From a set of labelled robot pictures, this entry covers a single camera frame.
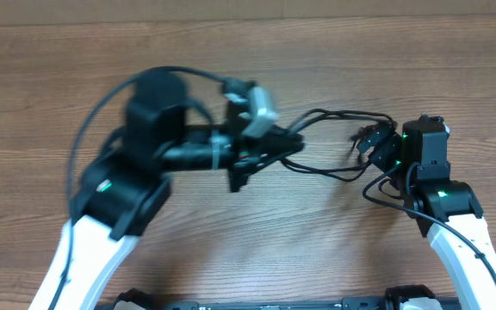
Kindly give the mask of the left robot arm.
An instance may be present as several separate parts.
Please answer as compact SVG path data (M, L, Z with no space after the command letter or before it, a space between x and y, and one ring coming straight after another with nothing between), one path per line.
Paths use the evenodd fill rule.
M189 96L185 73L181 66L160 66L130 77L134 92L123 125L79 180L68 162L69 218L33 309L94 308L171 196L173 172L224 169L237 192L250 176L303 149L299 134L277 125L271 94L254 81L203 71L203 78L220 85L226 119L188 124L189 110L208 111Z

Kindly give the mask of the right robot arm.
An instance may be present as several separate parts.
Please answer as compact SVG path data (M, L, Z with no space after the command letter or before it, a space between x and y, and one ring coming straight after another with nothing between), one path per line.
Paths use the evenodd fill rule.
M450 176L449 137L443 117L421 115L399 132L393 123L380 122L353 138L381 171L365 188L390 183L398 190L388 206L416 220L457 295L442 301L423 285L390 288L384 309L496 309L496 253L477 196L468 183Z

